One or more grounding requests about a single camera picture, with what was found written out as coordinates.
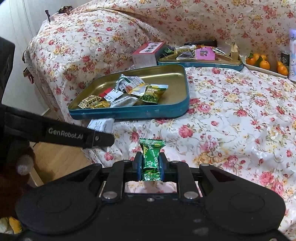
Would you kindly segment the white blue snack packet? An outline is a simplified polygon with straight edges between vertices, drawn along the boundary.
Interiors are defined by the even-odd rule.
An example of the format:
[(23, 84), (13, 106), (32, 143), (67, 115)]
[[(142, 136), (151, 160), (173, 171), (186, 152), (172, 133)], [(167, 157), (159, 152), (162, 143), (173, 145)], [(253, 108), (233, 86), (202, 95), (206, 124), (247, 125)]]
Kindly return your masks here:
[(125, 107), (125, 106), (133, 106), (137, 103), (138, 99), (132, 96), (124, 96), (113, 101), (110, 105), (110, 108), (118, 108), (118, 107)]

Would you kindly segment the teal tin tray with snacks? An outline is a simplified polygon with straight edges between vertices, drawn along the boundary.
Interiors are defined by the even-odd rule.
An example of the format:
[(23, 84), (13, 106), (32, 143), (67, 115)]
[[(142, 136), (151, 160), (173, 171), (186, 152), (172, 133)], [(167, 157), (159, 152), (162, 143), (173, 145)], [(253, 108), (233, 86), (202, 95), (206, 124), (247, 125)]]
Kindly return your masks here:
[(229, 68), (237, 71), (243, 69), (243, 62), (239, 57), (238, 61), (232, 61), (230, 54), (225, 53), (218, 47), (211, 47), (215, 53), (215, 60), (197, 60), (195, 58), (195, 50), (201, 47), (209, 47), (204, 45), (191, 45), (180, 47), (167, 47), (158, 59), (158, 65), (180, 64), (183, 67), (215, 67)]

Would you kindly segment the green foil candy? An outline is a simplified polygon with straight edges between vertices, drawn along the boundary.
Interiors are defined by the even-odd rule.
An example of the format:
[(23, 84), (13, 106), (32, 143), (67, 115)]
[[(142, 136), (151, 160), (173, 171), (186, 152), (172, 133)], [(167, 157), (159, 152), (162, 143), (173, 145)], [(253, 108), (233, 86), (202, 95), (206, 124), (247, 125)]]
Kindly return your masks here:
[(159, 154), (166, 145), (166, 140), (155, 140), (140, 138), (139, 144), (142, 148), (142, 180), (158, 181), (161, 179)]

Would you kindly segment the red white snack box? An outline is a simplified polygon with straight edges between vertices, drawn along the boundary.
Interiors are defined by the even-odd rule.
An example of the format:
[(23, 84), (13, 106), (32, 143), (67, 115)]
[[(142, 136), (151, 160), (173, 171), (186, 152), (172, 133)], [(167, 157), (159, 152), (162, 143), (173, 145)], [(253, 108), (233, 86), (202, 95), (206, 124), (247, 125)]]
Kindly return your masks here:
[(157, 66), (158, 59), (166, 48), (166, 42), (147, 42), (143, 44), (132, 54), (134, 67)]

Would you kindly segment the black remote control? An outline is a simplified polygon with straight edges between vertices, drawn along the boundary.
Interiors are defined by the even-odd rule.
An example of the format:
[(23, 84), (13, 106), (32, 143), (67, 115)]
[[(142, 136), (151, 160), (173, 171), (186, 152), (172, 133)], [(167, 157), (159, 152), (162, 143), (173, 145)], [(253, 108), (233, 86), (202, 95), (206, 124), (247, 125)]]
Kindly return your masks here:
[(191, 46), (191, 45), (204, 45), (204, 46), (210, 46), (210, 47), (217, 47), (217, 40), (216, 39), (211, 39), (211, 40), (199, 40), (195, 42), (187, 42), (184, 43), (184, 46)]

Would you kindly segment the gold green candy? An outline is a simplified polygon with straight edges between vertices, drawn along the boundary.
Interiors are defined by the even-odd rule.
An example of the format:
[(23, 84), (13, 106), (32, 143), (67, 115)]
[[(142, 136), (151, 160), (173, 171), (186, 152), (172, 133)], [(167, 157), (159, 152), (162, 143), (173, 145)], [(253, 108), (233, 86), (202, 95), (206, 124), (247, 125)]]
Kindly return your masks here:
[(100, 96), (90, 95), (83, 99), (78, 104), (78, 106), (82, 109), (109, 108), (111, 106), (111, 103)]

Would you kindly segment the green landscape snack packet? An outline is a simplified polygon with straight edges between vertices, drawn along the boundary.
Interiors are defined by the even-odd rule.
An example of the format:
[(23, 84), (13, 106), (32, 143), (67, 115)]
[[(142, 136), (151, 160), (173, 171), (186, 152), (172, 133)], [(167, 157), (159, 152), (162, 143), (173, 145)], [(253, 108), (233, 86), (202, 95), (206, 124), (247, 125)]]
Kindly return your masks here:
[(144, 94), (139, 99), (145, 103), (158, 104), (168, 88), (169, 86), (165, 84), (150, 84), (145, 88)]

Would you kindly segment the white red striped packet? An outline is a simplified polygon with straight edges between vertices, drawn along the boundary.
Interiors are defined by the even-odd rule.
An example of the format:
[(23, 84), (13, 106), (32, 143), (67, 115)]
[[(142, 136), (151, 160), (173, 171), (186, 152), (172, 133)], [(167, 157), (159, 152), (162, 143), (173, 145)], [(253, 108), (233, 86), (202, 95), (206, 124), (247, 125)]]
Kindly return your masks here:
[(119, 97), (121, 97), (122, 95), (123, 95), (122, 91), (116, 90), (113, 88), (108, 88), (108, 89), (104, 90), (102, 93), (100, 93), (99, 96), (108, 102), (113, 102), (116, 99), (118, 99)]

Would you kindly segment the brown paper packet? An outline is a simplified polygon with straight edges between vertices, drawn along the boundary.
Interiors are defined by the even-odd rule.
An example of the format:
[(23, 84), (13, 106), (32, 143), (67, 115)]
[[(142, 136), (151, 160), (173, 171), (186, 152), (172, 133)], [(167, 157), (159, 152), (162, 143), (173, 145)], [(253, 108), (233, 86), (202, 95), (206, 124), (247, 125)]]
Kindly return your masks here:
[(230, 47), (230, 58), (232, 61), (238, 61), (239, 60), (239, 51), (238, 46), (236, 45), (236, 42), (225, 42), (226, 45)]

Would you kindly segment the pink snack packet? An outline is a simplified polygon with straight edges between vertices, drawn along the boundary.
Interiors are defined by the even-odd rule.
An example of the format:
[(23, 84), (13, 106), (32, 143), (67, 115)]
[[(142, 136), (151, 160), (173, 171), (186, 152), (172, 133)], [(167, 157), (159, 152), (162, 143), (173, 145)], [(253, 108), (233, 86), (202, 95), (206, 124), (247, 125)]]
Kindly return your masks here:
[(215, 60), (215, 53), (211, 47), (201, 47), (195, 50), (195, 58), (197, 60)]

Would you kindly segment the black starbucks can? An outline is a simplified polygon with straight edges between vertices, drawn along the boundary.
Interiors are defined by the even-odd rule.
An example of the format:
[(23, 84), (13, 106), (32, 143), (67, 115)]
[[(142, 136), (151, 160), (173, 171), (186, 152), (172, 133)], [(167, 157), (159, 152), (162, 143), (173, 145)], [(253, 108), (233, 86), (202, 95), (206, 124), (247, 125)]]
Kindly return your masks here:
[(290, 65), (290, 53), (289, 51), (281, 51), (280, 61), (284, 66), (288, 67)]

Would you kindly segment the orange mandarin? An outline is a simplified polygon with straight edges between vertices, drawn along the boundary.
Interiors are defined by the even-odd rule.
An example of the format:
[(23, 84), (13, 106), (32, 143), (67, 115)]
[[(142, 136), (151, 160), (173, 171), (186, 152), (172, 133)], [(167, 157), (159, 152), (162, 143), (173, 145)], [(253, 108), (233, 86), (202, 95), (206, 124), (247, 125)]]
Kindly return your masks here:
[(284, 65), (278, 65), (277, 72), (283, 76), (288, 76), (288, 69)]
[(256, 59), (254, 57), (252, 58), (246, 58), (246, 64), (254, 66), (256, 63)]
[(268, 61), (266, 60), (262, 60), (260, 63), (259, 63), (259, 67), (262, 68), (262, 69), (265, 69), (265, 70), (270, 70), (270, 64)]

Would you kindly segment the white green striped packet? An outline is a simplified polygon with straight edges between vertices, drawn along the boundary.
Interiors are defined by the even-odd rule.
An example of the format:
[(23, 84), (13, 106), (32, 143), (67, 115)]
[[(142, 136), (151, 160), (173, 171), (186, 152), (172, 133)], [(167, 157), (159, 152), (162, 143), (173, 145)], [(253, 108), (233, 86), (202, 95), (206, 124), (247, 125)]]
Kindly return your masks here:
[(115, 84), (115, 89), (122, 92), (130, 93), (138, 86), (144, 85), (144, 81), (137, 76), (120, 75)]

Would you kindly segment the white packet beside tray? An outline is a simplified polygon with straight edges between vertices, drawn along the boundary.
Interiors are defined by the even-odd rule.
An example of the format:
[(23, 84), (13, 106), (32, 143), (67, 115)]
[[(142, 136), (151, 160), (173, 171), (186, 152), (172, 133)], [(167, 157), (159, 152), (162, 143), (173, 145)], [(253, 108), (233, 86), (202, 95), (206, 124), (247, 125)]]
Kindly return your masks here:
[(114, 118), (91, 120), (87, 128), (97, 132), (112, 133), (114, 121)]

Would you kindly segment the yellow silver snack packet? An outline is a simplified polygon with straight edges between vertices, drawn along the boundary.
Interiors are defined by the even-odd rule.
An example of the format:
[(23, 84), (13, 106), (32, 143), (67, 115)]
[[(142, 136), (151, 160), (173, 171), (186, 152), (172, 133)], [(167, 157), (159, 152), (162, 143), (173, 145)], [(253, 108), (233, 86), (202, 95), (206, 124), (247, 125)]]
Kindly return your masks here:
[(140, 84), (131, 91), (128, 92), (129, 95), (134, 95), (138, 97), (142, 97), (145, 94), (146, 88), (149, 86), (149, 84)]

